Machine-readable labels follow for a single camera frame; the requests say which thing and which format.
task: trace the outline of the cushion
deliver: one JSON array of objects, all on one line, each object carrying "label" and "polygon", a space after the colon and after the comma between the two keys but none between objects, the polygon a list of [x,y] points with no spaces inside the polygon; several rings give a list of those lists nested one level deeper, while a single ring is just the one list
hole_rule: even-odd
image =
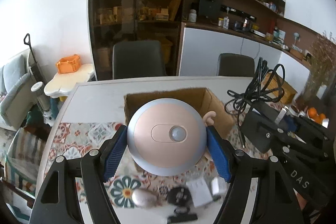
[{"label": "cushion", "polygon": [[3,67],[0,68],[0,96],[6,94],[5,82],[3,80]]},{"label": "cushion", "polygon": [[7,93],[25,73],[25,58],[22,54],[3,67],[3,80]]}]

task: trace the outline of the small white side table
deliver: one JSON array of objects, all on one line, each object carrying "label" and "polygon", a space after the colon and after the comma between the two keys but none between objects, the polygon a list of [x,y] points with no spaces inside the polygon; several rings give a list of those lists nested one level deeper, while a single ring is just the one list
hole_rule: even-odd
[{"label": "small white side table", "polygon": [[76,83],[88,82],[94,74],[93,64],[83,64],[75,72],[56,73],[54,78],[44,87],[44,93],[51,98],[59,97],[61,101],[64,101]]}]

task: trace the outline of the blue gripper pad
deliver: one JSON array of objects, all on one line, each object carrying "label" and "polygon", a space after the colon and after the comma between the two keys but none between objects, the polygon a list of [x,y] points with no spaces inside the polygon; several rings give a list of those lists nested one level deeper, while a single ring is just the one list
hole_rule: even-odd
[{"label": "blue gripper pad", "polygon": [[217,172],[220,177],[224,178],[226,182],[231,181],[232,174],[230,172],[229,160],[226,157],[222,146],[217,140],[221,137],[213,126],[206,127],[207,129],[207,146],[213,162],[216,166]]},{"label": "blue gripper pad", "polygon": [[118,139],[115,142],[110,154],[105,159],[104,180],[107,181],[113,177],[117,171],[118,165],[127,146],[127,127],[124,127]]}]

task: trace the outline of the orange plastic bin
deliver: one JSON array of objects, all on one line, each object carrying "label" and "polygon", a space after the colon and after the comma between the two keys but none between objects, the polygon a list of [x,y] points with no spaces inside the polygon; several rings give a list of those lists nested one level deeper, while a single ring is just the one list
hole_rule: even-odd
[{"label": "orange plastic bin", "polygon": [[81,60],[78,54],[64,57],[56,63],[58,73],[69,73],[77,71],[81,66]]}]

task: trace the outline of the computer mouse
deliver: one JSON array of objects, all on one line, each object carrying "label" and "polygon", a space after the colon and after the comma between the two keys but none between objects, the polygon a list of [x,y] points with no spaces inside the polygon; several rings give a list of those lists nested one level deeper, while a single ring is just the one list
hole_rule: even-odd
[{"label": "computer mouse", "polygon": [[138,207],[151,208],[157,204],[158,197],[149,190],[138,188],[132,193],[132,201]]},{"label": "computer mouse", "polygon": [[171,98],[150,101],[132,116],[127,145],[134,161],[158,176],[186,172],[207,144],[204,121],[189,104]]}]

